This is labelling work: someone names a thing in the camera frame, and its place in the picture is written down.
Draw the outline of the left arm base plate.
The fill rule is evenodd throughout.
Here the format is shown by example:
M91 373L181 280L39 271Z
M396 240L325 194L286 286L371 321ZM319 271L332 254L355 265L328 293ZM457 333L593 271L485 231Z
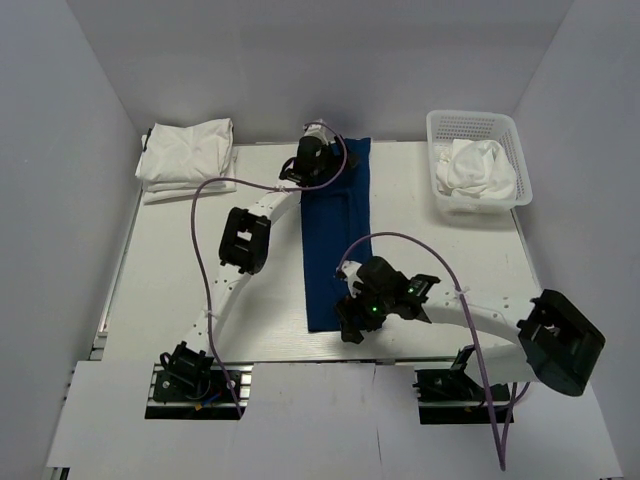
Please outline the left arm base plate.
M209 377L195 389L172 377L160 364L155 364L144 418L146 420L237 421L231 390L235 391L240 410L244 412L250 394L251 366L240 365L229 371L230 384L223 372L213 367Z

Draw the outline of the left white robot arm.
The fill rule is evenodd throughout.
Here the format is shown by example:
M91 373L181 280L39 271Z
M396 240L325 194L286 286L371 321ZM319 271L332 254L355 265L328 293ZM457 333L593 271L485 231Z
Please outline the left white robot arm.
M299 140L296 155L283 164L276 185L270 187L236 179L236 184L264 190L266 194L249 208L234 207L229 211L218 249L221 270L213 283L208 279L198 245L196 213L203 190L216 180L208 179L197 187L190 209L190 235L205 288L203 333L208 350L193 352L186 342L181 342L172 354L160 356L163 370L169 376L168 383L188 399L200 400L209 392L212 385L210 369L214 363L221 369L226 382L231 382L229 372L216 352L215 338L241 290L266 264L271 227L300 203L304 193L330 186L357 163L357 156L341 135L335 135L334 141L329 142L318 133L307 132Z

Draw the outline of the blue t shirt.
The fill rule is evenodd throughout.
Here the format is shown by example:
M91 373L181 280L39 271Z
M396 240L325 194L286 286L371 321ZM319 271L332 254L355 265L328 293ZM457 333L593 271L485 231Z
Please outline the blue t shirt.
M304 192L301 198L301 234L307 329L311 333L340 329L334 305L349 293L335 277L336 267L349 246L371 233L371 139L345 140L358 157L352 170L322 190Z

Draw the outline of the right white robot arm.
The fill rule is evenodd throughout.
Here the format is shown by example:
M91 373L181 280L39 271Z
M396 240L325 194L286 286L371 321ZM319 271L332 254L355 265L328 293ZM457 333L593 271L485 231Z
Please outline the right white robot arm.
M348 288L337 302L341 338L359 344L396 315L426 324L466 327L502 344L459 350L443 379L432 382L445 398L472 399L487 385L538 382L570 397L584 393L605 345L604 335L562 293L538 297L470 296L432 275L411 278L374 256L345 261L336 276Z

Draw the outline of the white t shirt stack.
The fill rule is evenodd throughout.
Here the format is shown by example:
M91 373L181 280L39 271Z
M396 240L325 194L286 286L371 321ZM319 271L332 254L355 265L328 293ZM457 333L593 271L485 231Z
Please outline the white t shirt stack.
M235 191L233 128L229 118L189 127L157 123L150 128L141 138L142 153L135 171L142 183L142 202L188 199L209 179L214 181L204 187L203 195Z

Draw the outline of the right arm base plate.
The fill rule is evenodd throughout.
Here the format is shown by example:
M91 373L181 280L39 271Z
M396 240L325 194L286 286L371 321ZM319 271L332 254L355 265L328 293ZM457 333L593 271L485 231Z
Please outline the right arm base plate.
M461 371L415 371L421 425L489 425L486 394Z

